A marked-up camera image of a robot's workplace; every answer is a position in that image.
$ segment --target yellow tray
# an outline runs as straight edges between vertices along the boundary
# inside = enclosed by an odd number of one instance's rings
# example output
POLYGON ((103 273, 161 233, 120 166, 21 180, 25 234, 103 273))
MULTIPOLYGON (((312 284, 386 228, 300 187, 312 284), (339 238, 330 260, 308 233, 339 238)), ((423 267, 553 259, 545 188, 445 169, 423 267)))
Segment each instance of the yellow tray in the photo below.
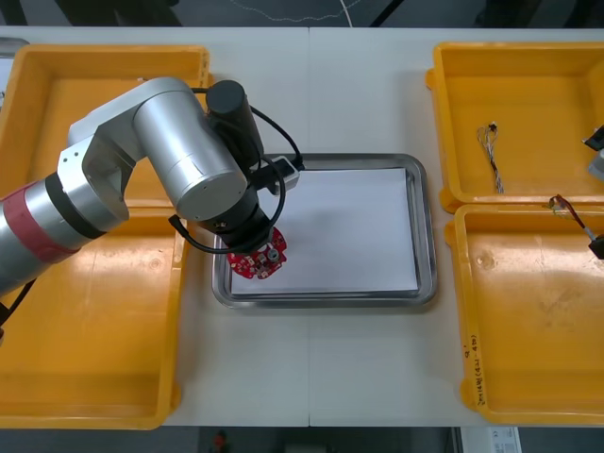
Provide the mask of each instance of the yellow tray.
POLYGON ((443 207, 604 202, 581 139, 604 124, 604 43, 443 43, 427 73, 440 139, 443 207), (497 194, 477 129, 499 128, 497 194))
MULTIPOLYGON (((28 45, 17 53, 0 112, 0 193, 57 171, 71 124, 142 82, 210 84, 209 55, 193 45, 28 45)), ((171 208, 148 159, 126 191, 131 208, 171 208)))
MULTIPOLYGON (((579 215, 604 231, 604 209, 579 215)), ((604 261, 572 220, 468 205, 445 228, 464 403, 503 424, 604 424, 604 261)))
MULTIPOLYGON (((176 76, 208 86, 197 46, 32 45, 0 113, 0 196, 57 169, 71 123, 176 76)), ((155 428, 177 406, 183 240, 148 162, 126 192, 131 219, 43 274, 0 347, 0 428, 155 428)), ((2 299, 9 305, 16 294, 2 299)))
POLYGON ((1 428, 155 428, 177 406, 184 240, 170 213, 134 210, 38 279, 5 325, 1 428))

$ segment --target metal tray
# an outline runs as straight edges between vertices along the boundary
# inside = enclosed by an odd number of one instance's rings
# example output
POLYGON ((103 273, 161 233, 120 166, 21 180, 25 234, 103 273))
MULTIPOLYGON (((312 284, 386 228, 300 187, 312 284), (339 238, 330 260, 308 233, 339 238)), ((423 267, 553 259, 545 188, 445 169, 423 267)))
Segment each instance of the metal tray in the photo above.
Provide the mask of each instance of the metal tray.
MULTIPOLYGON (((233 309, 309 309, 414 307, 427 303, 436 292, 436 259, 428 203, 426 171, 415 158, 405 154, 310 154, 304 159, 312 170, 376 170, 404 168, 418 289, 301 294, 233 294, 227 257, 215 255, 212 289, 216 298, 233 309)), ((215 245, 222 247, 216 238, 215 245)))

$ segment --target table surface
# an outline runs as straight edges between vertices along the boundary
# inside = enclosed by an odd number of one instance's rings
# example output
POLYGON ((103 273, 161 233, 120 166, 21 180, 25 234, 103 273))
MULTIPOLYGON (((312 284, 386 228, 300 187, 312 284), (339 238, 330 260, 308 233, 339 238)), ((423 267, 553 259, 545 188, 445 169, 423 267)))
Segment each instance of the table surface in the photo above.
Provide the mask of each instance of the table surface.
MULTIPOLYGON (((190 254, 180 407, 169 425, 478 426, 459 395, 461 345, 430 93, 443 41, 601 41, 601 30, 2 27, 51 43, 203 44, 304 153, 407 153, 428 173, 438 293, 424 310, 230 310, 211 257, 190 254)), ((270 153, 289 152, 259 122, 270 153)))

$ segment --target floor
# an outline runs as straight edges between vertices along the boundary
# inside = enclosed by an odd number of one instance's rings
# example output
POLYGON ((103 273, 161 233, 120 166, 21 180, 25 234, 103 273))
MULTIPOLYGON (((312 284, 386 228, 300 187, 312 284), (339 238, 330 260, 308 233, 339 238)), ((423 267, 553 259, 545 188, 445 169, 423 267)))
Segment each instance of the floor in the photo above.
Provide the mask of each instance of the floor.
MULTIPOLYGON (((2 0, 0 4, 18 2, 2 0)), ((77 0, 20 0, 29 25, 69 25, 59 4, 77 0)), ((117 0, 87 0, 110 3, 117 0)), ((158 0, 176 3, 172 11, 184 26, 348 26, 339 0, 158 0)), ((390 0, 344 0, 353 26, 369 26, 390 0)), ((486 0, 406 0, 383 24, 389 27, 471 27, 486 0)), ((593 6, 593 22, 602 24, 600 0, 593 6)), ((562 27, 574 6, 572 0, 541 0, 529 27, 562 27)))

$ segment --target white label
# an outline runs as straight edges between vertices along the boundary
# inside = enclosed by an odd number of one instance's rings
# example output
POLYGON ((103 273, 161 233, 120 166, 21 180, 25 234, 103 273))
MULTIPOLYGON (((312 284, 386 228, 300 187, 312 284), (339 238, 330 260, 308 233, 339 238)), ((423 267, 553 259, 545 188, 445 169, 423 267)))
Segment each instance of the white label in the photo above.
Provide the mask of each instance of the white label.
POLYGON ((520 436, 516 427, 489 428, 491 453, 522 453, 520 436))

